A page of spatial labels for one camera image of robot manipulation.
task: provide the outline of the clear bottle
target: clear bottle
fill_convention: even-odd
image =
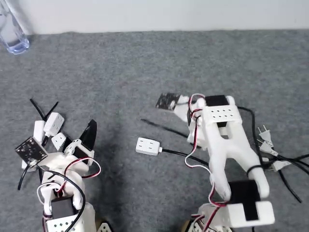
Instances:
[[[29,40],[4,0],[0,0],[0,41],[13,54],[21,54],[29,48]]]

